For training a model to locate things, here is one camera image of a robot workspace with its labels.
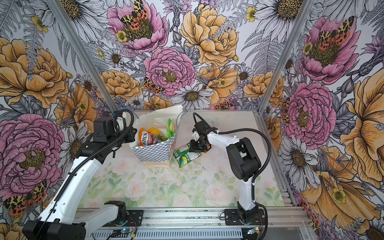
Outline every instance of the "purple flower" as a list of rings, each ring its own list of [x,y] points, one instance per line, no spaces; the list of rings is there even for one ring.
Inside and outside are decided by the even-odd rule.
[[[58,168],[64,134],[41,115],[24,114],[0,123],[0,197],[25,195],[46,181],[52,187],[61,176]]]
[[[353,54],[360,36],[360,31],[355,32],[356,22],[357,18],[354,18],[352,27],[348,31],[349,37],[343,43],[340,45],[332,43],[327,48],[320,49],[322,42],[319,40],[319,34],[322,31],[332,33],[343,24],[343,22],[336,23],[336,19],[330,22],[329,19],[321,17],[304,40],[303,54],[296,62],[296,71],[309,76],[313,81],[322,81],[326,85],[341,78],[359,56]]]
[[[132,30],[130,26],[124,25],[120,20],[126,15],[132,15],[134,11],[134,5],[130,7],[123,5],[123,8],[116,6],[116,8],[108,8],[108,24],[112,27],[109,28],[110,33],[115,34],[117,37],[117,43],[123,45],[123,52],[126,56],[132,54],[142,54],[144,52],[150,52],[158,47],[164,46],[168,41],[168,22],[166,17],[161,18],[157,13],[153,4],[148,5],[143,0],[144,8],[148,11],[148,19],[139,23],[139,29]]]
[[[321,147],[336,125],[336,112],[332,108],[332,95],[320,83],[300,83],[290,98],[288,136],[294,135],[314,150]]]
[[[175,95],[175,91],[195,81],[195,68],[192,60],[185,54],[172,48],[159,48],[152,57],[143,62],[146,76],[156,86],[165,89],[164,94]]]
[[[211,6],[211,8],[217,8],[218,7],[218,0],[201,0],[200,4],[204,4]]]
[[[164,0],[164,12],[168,15],[171,12],[179,11],[185,15],[191,10],[191,0]]]
[[[372,43],[367,43],[367,46],[363,48],[365,51],[362,53],[373,53],[377,55],[384,47],[384,41],[378,36],[372,36]]]

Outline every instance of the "white daisy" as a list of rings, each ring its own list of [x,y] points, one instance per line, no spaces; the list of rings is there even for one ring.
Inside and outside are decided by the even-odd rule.
[[[214,93],[213,89],[204,89],[203,84],[196,84],[193,88],[189,85],[186,85],[184,88],[181,88],[178,91],[175,91],[176,95],[173,96],[170,101],[173,104],[181,104],[185,109],[205,109],[210,104],[210,99],[207,98],[212,96]]]
[[[250,67],[239,67],[237,75],[239,76],[240,81],[248,81],[251,77],[253,77],[254,72]]]
[[[41,18],[44,26],[50,27],[53,25],[57,38],[61,39],[63,30],[46,1],[30,0],[29,5],[35,10],[35,15]],[[108,22],[108,19],[103,17],[106,12],[103,1],[60,0],[60,2],[84,42],[89,43],[96,39],[102,39],[100,32],[105,31],[103,23]]]
[[[61,152],[59,153],[60,162],[58,167],[63,167],[63,178],[65,178],[71,170],[73,160],[76,158],[76,153],[91,134],[91,130],[88,130],[88,124],[81,122],[77,131],[70,126],[67,134],[69,142],[63,142],[61,144]]]
[[[258,0],[254,16],[260,22],[256,32],[264,31],[263,38],[271,33],[271,39],[282,43],[292,31],[302,3],[303,0]]]
[[[145,105],[144,100],[139,97],[132,97],[127,103],[133,109],[143,109]]]
[[[85,74],[81,76],[78,82],[84,88],[87,94],[92,95],[92,93],[96,91],[96,85],[93,82],[91,76]]]
[[[337,22],[341,22],[350,16],[359,18],[364,10],[370,12],[376,5],[377,0],[327,0],[323,3],[323,16],[329,16],[330,21],[336,18]]]
[[[320,184],[319,177],[311,168],[311,166],[317,165],[318,161],[315,156],[306,154],[306,151],[305,143],[293,135],[292,139],[283,137],[279,148],[279,156],[282,158],[284,171],[288,172],[291,184],[298,187],[300,191],[305,191],[306,188],[310,189],[307,180],[314,189],[317,189],[318,184]]]
[[[120,67],[122,63],[122,54],[117,48],[109,49],[104,52],[104,61],[115,68]]]
[[[377,220],[373,218],[369,221],[369,229],[366,230],[361,236],[360,240],[376,240],[384,239],[384,220],[380,218]]]

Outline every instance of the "rose print mat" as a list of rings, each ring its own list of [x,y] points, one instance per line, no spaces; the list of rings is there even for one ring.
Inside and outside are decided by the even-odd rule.
[[[257,129],[252,112],[201,111],[199,114],[221,131],[251,127]],[[181,120],[176,147],[192,139],[192,112]],[[261,137],[251,132],[239,132],[248,137],[264,163],[266,150]],[[124,201],[128,208],[136,207],[234,207],[238,201],[238,180],[229,165],[227,153],[213,147],[207,154],[179,168],[172,161],[170,168],[147,168],[124,144],[113,159],[110,154],[89,184],[79,208],[101,207],[109,200]],[[256,201],[266,206],[284,206],[270,165],[256,180]]]

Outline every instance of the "flower bud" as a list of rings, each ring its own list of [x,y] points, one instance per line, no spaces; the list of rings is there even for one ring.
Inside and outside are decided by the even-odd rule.
[[[347,94],[353,92],[353,89],[354,89],[354,85],[353,85],[352,77],[350,77],[348,78],[347,81],[345,81],[341,85],[341,97],[345,98]]]

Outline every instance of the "metal base plate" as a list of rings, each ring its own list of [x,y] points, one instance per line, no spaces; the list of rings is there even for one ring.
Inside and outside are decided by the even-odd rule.
[[[141,226],[141,221],[142,221],[144,211],[143,210],[130,210],[130,211],[127,210],[127,212],[128,212],[127,222],[124,225],[121,225],[118,227],[134,227],[135,223],[129,217],[133,218],[133,220],[136,222],[136,226],[138,227]],[[117,225],[113,223],[107,223],[103,227],[117,227]]]
[[[237,214],[237,209],[224,209],[224,214],[225,214],[225,224],[227,226],[245,225],[240,221],[240,217]],[[259,213],[255,215],[254,220],[247,225],[261,225],[260,219],[262,221],[264,221],[265,219],[264,210],[261,208],[259,209]]]

